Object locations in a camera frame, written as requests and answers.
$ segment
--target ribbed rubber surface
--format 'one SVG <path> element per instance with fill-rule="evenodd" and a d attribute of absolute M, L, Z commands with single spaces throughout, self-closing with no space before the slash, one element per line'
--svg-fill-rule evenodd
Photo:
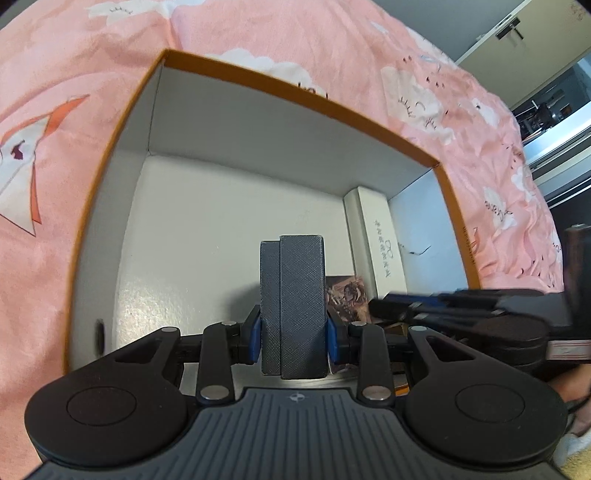
<path fill-rule="evenodd" d="M 261 242 L 262 365 L 265 375 L 281 375 L 279 240 Z"/>
<path fill-rule="evenodd" d="M 326 293 L 324 240 L 286 235 L 281 244 L 281 378 L 324 378 Z"/>
<path fill-rule="evenodd" d="M 347 390 L 247 390 L 202 411 L 168 451 L 117 471 L 46 463 L 30 480 L 564 480 L 542 463 L 474 472 L 430 456 L 396 415 L 355 403 Z"/>

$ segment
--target wall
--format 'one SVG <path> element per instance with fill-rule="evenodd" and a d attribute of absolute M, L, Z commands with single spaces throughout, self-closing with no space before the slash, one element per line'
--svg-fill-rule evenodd
<path fill-rule="evenodd" d="M 393 17 L 459 59 L 522 0 L 375 0 Z"/>

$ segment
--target white cloud print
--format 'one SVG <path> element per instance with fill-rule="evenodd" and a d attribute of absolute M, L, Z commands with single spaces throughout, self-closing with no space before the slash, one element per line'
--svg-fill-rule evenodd
<path fill-rule="evenodd" d="M 472 105 L 478 111 L 478 113 L 482 116 L 484 121 L 489 124 L 491 127 L 497 128 L 499 126 L 499 116 L 495 112 L 495 110 L 488 105 L 482 103 L 478 98 L 472 99 Z"/>
<path fill-rule="evenodd" d="M 507 203 L 489 187 L 484 187 L 484 204 L 492 215 L 492 223 L 497 230 L 507 230 L 517 225 L 513 213 L 507 210 Z"/>
<path fill-rule="evenodd" d="M 441 125 L 445 109 L 435 94 L 417 83 L 411 72 L 384 67 L 381 71 L 388 115 L 439 138 L 444 145 L 455 138 Z"/>
<path fill-rule="evenodd" d="M 156 12 L 164 18 L 170 18 L 177 7 L 201 5 L 205 0 L 126 0 L 124 2 L 103 2 L 87 7 L 88 18 L 106 17 L 107 25 L 119 20 L 134 17 L 147 12 Z"/>
<path fill-rule="evenodd" d="M 318 85 L 316 85 L 308 71 L 292 61 L 274 61 L 269 57 L 255 57 L 252 53 L 244 48 L 234 48 L 228 50 L 221 55 L 208 54 L 207 57 L 215 60 L 225 61 L 244 67 L 246 69 L 255 70 L 264 73 L 270 77 L 275 77 L 285 82 L 300 85 L 302 88 L 314 90 L 319 95 L 324 96 L 326 92 Z"/>
<path fill-rule="evenodd" d="M 378 32 L 383 33 L 384 35 L 389 33 L 389 31 L 386 30 L 386 28 L 380 25 L 379 23 L 371 22 L 371 24 Z"/>
<path fill-rule="evenodd" d="M 515 174 L 511 176 L 511 181 L 513 182 L 513 185 L 517 187 L 517 190 L 520 190 L 525 194 L 525 201 L 529 203 L 530 201 L 535 199 L 535 193 L 531 190 L 528 190 L 528 188 L 525 186 L 526 180 L 531 180 L 531 172 L 528 167 L 519 167 Z"/>

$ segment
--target black circular pad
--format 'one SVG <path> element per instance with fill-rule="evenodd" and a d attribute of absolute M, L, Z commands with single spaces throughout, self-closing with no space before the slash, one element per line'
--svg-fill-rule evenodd
<path fill-rule="evenodd" d="M 168 446 L 186 421 L 183 395 L 157 371 L 106 361 L 46 385 L 25 411 L 27 432 L 40 454 L 85 468 L 149 457 Z"/>
<path fill-rule="evenodd" d="M 116 387 L 92 387 L 76 393 L 66 407 L 70 417 L 82 425 L 113 425 L 135 410 L 137 401 L 127 390 Z"/>
<path fill-rule="evenodd" d="M 472 330 L 507 345 L 533 346 L 545 344 L 548 339 L 548 326 L 542 320 L 526 315 L 485 318 L 478 321 Z"/>
<path fill-rule="evenodd" d="M 466 416 L 486 423 L 515 420 L 525 408 L 521 395 L 498 385 L 472 385 L 456 395 L 456 405 Z"/>
<path fill-rule="evenodd" d="M 485 353 L 501 362 L 515 367 L 517 365 L 533 364 L 546 358 L 547 342 L 540 342 L 533 346 L 503 346 L 485 345 L 482 353 Z"/>
<path fill-rule="evenodd" d="M 428 375 L 408 394 L 405 416 L 427 447 L 482 468 L 525 467 L 552 454 L 567 411 L 548 385 L 478 352 L 423 358 Z"/>

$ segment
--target gray textured box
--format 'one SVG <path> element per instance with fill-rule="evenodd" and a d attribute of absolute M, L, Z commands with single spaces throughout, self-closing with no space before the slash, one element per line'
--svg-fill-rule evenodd
<path fill-rule="evenodd" d="M 280 257 L 281 378 L 324 378 L 324 240 L 319 235 L 282 236 Z"/>
<path fill-rule="evenodd" d="M 262 372 L 281 375 L 279 240 L 261 242 Z"/>

